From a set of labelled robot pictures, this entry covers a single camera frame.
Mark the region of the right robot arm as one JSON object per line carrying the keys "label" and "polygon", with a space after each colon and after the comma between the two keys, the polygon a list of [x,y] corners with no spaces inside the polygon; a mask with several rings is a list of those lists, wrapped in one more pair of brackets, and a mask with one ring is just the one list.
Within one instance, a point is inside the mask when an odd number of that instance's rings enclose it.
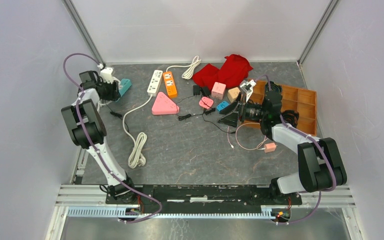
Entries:
{"label": "right robot arm", "polygon": [[254,80],[242,81],[239,96],[220,121],[229,120],[232,127],[257,124],[265,137],[297,154],[298,171],[274,178],[269,186],[269,199],[282,204],[289,194],[328,192],[346,184],[348,176],[336,141],[297,129],[299,114],[281,110],[283,97],[278,91],[268,88],[261,103],[251,102],[255,86]]}

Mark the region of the blue plug adapter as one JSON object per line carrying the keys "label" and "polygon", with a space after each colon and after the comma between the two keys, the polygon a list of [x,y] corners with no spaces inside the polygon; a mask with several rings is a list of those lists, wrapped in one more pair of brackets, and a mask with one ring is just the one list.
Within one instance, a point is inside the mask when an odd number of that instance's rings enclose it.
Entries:
{"label": "blue plug adapter", "polygon": [[222,101],[221,103],[219,103],[217,106],[216,106],[216,110],[217,112],[220,112],[222,111],[223,109],[225,109],[226,107],[228,107],[230,104],[227,102],[227,101]]}

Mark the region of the pink power strip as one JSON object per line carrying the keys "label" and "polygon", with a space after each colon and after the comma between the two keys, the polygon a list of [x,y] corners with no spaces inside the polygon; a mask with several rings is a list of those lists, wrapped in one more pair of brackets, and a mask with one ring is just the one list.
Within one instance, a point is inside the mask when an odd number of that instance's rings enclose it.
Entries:
{"label": "pink power strip", "polygon": [[151,113],[158,115],[176,115],[179,113],[179,106],[174,103],[166,94],[159,92],[155,98]]}

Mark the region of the black power adapter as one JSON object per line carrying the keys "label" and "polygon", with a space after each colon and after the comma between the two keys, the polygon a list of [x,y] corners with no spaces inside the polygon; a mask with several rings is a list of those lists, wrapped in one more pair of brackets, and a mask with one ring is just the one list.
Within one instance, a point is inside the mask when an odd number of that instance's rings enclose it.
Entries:
{"label": "black power adapter", "polygon": [[199,85],[194,85],[192,91],[194,96],[199,96],[201,94],[201,87]]}
{"label": "black power adapter", "polygon": [[211,91],[209,90],[209,88],[207,86],[201,87],[200,90],[201,90],[201,93],[204,97],[211,96]]}

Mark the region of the white power strip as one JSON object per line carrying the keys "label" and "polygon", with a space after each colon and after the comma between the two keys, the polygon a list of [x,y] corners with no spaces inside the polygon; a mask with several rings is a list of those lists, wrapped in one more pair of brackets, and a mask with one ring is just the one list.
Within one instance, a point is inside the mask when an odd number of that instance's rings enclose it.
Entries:
{"label": "white power strip", "polygon": [[162,77],[163,77],[163,71],[162,70],[154,70],[151,80],[149,82],[148,88],[147,88],[147,94],[151,97],[156,97],[160,86],[162,83]]}

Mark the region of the teal power strip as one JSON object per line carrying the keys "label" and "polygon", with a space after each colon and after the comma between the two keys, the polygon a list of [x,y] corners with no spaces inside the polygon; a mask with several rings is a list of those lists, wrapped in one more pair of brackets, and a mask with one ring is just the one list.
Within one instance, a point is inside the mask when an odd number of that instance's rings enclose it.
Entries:
{"label": "teal power strip", "polygon": [[120,80],[118,84],[118,92],[120,96],[122,97],[132,86],[132,82],[128,78],[123,78]]}

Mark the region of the beige cube plug adapter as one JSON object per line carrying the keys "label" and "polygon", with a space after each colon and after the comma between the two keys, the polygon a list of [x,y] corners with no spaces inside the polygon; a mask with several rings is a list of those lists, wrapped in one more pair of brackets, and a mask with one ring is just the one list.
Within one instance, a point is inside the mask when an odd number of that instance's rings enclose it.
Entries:
{"label": "beige cube plug adapter", "polygon": [[231,88],[227,91],[227,99],[230,103],[233,103],[236,101],[237,97],[241,93],[240,89],[238,87]]}

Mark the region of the pink cube socket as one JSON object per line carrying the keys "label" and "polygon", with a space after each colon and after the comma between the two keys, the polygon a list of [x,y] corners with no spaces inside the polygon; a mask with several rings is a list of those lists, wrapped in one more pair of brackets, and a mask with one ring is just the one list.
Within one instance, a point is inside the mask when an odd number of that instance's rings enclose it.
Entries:
{"label": "pink cube socket", "polygon": [[211,96],[215,99],[222,100],[226,91],[226,85],[224,83],[215,82],[211,90]]}

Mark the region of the pink plug adapter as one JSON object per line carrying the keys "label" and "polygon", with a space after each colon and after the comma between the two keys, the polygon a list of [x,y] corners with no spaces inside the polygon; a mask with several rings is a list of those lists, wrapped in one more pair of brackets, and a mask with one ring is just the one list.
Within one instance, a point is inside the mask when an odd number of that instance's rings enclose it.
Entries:
{"label": "pink plug adapter", "polygon": [[275,142],[270,142],[270,143],[267,143],[264,145],[263,147],[263,151],[265,153],[270,153],[270,152],[274,152],[277,148],[277,145]]}
{"label": "pink plug adapter", "polygon": [[212,108],[214,101],[209,97],[203,96],[200,98],[198,104],[200,107],[209,110]]}

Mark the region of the orange power strip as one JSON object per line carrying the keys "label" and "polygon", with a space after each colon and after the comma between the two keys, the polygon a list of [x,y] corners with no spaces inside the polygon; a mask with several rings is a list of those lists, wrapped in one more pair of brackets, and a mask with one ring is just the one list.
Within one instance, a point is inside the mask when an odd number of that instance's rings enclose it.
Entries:
{"label": "orange power strip", "polygon": [[163,72],[162,74],[164,84],[166,87],[167,95],[170,99],[176,98],[178,96],[175,80],[173,73],[171,71]]}

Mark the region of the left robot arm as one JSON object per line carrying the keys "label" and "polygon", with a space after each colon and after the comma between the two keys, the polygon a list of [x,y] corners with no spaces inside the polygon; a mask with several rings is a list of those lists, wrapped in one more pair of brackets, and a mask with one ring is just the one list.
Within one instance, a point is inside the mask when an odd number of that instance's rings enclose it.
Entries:
{"label": "left robot arm", "polygon": [[107,142],[107,130],[99,114],[100,100],[117,100],[117,82],[106,83],[96,71],[80,73],[81,84],[74,103],[61,109],[69,136],[86,150],[104,173],[107,184],[100,185],[107,202],[131,204],[137,199],[132,179],[117,163]]}

